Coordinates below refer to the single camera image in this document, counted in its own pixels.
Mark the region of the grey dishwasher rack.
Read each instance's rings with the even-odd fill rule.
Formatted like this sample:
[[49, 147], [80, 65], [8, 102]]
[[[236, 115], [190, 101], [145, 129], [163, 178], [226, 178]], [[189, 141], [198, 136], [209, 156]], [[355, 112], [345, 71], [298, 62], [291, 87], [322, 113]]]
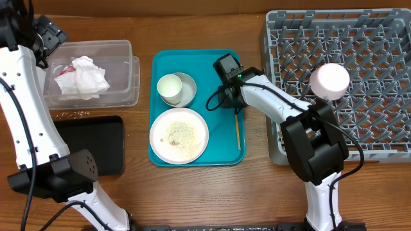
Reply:
[[310, 74], [327, 63], [349, 73], [331, 101], [338, 124], [368, 161], [410, 161], [410, 10], [273, 10], [260, 35], [261, 66], [281, 90], [309, 103]]

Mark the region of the white paper cup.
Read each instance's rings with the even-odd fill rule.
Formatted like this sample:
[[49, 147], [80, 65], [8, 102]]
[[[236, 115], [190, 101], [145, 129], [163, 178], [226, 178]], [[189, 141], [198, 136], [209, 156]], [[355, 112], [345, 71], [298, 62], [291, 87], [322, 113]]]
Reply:
[[182, 81], [175, 74], [164, 75], [157, 83], [157, 91], [165, 102], [176, 105], [182, 100]]

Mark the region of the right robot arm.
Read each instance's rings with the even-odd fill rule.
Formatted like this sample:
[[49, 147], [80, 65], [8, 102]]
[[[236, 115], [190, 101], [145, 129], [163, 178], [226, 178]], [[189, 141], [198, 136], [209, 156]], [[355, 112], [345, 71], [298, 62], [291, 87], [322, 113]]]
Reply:
[[286, 158], [305, 183], [308, 230], [343, 230], [338, 211], [338, 182], [348, 148], [331, 107], [301, 101], [276, 87], [259, 69], [244, 69], [231, 54], [221, 56], [213, 68], [222, 81], [218, 106], [238, 114], [254, 107], [279, 125]]

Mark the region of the grey bowl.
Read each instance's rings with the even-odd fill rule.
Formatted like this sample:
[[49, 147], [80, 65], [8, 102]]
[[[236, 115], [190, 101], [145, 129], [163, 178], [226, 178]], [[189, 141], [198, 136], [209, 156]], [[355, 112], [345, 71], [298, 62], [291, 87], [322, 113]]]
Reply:
[[171, 105], [165, 100], [163, 100], [166, 104], [172, 107], [187, 107], [194, 99], [197, 93], [197, 85], [192, 77], [185, 73], [173, 73], [177, 75], [182, 81], [182, 100], [176, 104]]

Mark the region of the white napkin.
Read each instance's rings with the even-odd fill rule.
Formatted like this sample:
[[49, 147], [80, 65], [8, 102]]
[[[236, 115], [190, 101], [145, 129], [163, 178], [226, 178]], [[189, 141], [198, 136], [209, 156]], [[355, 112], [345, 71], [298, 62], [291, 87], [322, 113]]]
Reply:
[[59, 100], [67, 101], [72, 99], [89, 100], [99, 98], [99, 95], [83, 96], [83, 93], [96, 92], [96, 82], [89, 77], [82, 77], [75, 72], [68, 72], [55, 78], [61, 90]]
[[80, 93], [105, 92], [109, 89], [105, 70], [95, 65], [92, 58], [76, 58], [72, 61], [72, 66], [75, 68], [75, 81]]

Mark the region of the red foil wrapper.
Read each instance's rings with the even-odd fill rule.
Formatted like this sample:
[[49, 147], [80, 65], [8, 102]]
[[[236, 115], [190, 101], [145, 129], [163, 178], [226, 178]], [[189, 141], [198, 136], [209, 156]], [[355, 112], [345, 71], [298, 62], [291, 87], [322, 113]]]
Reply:
[[71, 72], [75, 72], [76, 69], [72, 66], [72, 65], [67, 65], [64, 67], [64, 69], [60, 72], [60, 76], [65, 74], [65, 73], [71, 73]]

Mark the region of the wooden chopstick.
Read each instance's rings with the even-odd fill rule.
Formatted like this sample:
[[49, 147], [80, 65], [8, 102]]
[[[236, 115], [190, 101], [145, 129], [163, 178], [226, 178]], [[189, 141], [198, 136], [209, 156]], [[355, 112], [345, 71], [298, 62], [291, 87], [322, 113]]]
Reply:
[[237, 143], [238, 143], [238, 150], [241, 151], [240, 129], [239, 129], [239, 124], [238, 124], [237, 114], [234, 114], [234, 119], [235, 119], [235, 125], [236, 125], [236, 137], [237, 137]]

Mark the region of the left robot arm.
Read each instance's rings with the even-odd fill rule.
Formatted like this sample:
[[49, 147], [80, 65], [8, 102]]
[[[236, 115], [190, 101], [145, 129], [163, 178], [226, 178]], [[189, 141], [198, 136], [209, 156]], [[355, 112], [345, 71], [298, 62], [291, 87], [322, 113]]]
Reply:
[[74, 208], [97, 230], [137, 230], [99, 184], [92, 154], [69, 151], [42, 95], [37, 71], [66, 40], [47, 17], [34, 16], [32, 2], [1, 1], [1, 108], [19, 169], [8, 183], [28, 200], [51, 198]]

